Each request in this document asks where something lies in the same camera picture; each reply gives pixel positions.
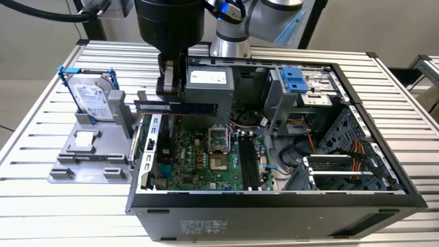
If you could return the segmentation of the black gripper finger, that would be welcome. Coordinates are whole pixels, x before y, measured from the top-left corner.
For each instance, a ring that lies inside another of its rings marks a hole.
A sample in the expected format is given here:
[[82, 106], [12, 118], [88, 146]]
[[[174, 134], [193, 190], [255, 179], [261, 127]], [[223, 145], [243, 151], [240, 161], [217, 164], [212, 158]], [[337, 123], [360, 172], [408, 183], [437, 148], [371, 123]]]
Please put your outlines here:
[[160, 76], [156, 83], [156, 95], [168, 103], [168, 115], [181, 115], [181, 98], [186, 78], [188, 50], [181, 50], [173, 58], [158, 54]]

